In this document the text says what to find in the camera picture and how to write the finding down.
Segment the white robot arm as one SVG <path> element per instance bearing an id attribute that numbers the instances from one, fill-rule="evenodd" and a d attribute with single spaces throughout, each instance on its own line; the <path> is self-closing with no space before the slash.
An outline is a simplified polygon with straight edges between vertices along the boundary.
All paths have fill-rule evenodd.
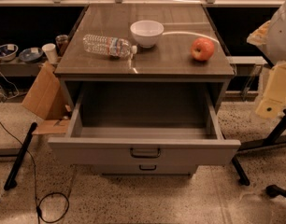
<path id="1" fill-rule="evenodd" d="M 286 1 L 247 38 L 273 64 L 261 101 L 255 114 L 262 119 L 272 119 L 286 105 Z"/>

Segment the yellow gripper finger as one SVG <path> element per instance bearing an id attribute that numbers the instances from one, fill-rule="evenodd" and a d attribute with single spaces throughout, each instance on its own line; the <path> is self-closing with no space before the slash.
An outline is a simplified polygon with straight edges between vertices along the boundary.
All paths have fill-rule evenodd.
<path id="1" fill-rule="evenodd" d="M 262 119 L 273 119 L 284 106 L 286 106 L 286 62 L 277 62 L 269 71 L 264 94 L 255 109 L 255 114 Z"/>

